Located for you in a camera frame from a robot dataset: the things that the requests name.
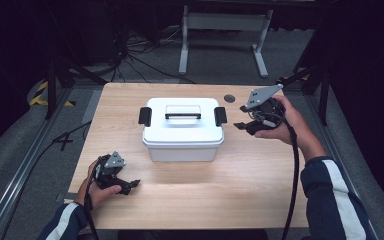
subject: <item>hand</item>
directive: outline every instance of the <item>hand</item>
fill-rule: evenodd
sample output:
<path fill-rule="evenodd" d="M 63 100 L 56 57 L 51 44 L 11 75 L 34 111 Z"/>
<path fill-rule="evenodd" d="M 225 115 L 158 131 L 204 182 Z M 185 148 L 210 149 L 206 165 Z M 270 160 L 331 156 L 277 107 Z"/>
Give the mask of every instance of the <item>hand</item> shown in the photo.
<path fill-rule="evenodd" d="M 87 178 L 83 180 L 82 185 L 79 188 L 79 191 L 77 192 L 77 196 L 74 199 L 75 202 L 80 203 L 84 206 L 84 197 L 86 194 L 87 185 L 89 183 L 89 177 L 93 172 L 93 168 L 95 167 L 95 164 L 98 160 L 94 161 L 90 166 L 87 174 Z M 111 186 L 106 189 L 101 189 L 96 182 L 92 182 L 92 184 L 89 187 L 89 195 L 92 199 L 92 206 L 93 208 L 98 207 L 102 201 L 107 199 L 109 196 L 114 195 L 121 191 L 121 186 L 115 185 Z"/>
<path fill-rule="evenodd" d="M 314 157 L 325 156 L 326 152 L 320 141 L 310 130 L 301 113 L 292 106 L 291 102 L 286 97 L 274 95 L 273 98 L 278 100 L 285 107 L 285 117 L 297 134 L 298 147 L 301 149 L 305 161 Z M 279 127 L 273 130 L 260 130 L 255 133 L 255 137 L 279 139 L 284 143 L 291 144 L 290 133 L 285 123 L 280 124 Z"/>

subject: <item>box lid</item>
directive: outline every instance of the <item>box lid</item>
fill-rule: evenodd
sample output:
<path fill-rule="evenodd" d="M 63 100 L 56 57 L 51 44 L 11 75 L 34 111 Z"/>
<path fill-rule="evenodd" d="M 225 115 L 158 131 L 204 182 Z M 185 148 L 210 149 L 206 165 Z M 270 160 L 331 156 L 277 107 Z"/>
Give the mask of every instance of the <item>box lid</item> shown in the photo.
<path fill-rule="evenodd" d="M 219 104 L 215 99 L 152 98 L 147 107 L 152 113 L 143 142 L 148 147 L 211 146 L 224 140 L 223 128 L 216 124 Z"/>

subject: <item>striped sleeve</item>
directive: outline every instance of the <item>striped sleeve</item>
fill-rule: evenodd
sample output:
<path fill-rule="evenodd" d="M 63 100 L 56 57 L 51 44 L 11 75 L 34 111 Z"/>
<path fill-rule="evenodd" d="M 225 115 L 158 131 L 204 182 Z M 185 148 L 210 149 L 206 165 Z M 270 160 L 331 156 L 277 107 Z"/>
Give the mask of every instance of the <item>striped sleeve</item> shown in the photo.
<path fill-rule="evenodd" d="M 301 173 L 308 198 L 311 239 L 376 239 L 367 212 L 342 177 L 341 166 L 328 157 L 307 162 Z"/>
<path fill-rule="evenodd" d="M 64 204 L 57 209 L 54 218 L 45 226 L 37 239 L 76 239 L 79 231 L 86 225 L 87 219 L 82 205 Z"/>

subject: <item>white plastic box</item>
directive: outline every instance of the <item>white plastic box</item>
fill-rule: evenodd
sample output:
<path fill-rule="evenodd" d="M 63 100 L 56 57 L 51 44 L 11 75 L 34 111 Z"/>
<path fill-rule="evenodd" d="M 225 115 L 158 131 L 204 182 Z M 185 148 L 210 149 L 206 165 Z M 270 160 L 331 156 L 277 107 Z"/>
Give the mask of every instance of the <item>white plastic box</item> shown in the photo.
<path fill-rule="evenodd" d="M 152 98 L 139 117 L 142 141 L 160 162 L 214 160 L 226 122 L 224 108 L 212 98 Z"/>

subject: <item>person's left hand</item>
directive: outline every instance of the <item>person's left hand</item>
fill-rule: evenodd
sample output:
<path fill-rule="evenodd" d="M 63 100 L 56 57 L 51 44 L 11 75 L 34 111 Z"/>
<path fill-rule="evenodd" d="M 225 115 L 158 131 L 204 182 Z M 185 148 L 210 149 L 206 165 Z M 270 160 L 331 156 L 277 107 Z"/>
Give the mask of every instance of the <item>person's left hand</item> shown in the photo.
<path fill-rule="evenodd" d="M 95 167 L 95 164 L 98 160 L 95 160 L 90 166 L 88 170 L 88 174 L 85 180 L 83 180 L 82 185 L 79 188 L 79 191 L 77 192 L 77 196 L 74 199 L 75 202 L 81 204 L 84 206 L 84 197 L 86 194 L 87 185 L 89 183 L 89 177 L 93 172 L 93 168 Z M 114 195 L 121 191 L 121 186 L 115 185 L 111 186 L 106 189 L 101 189 L 96 182 L 92 182 L 92 184 L 89 187 L 89 195 L 92 199 L 92 206 L 93 208 L 98 207 L 102 201 L 107 199 L 109 196 Z"/>

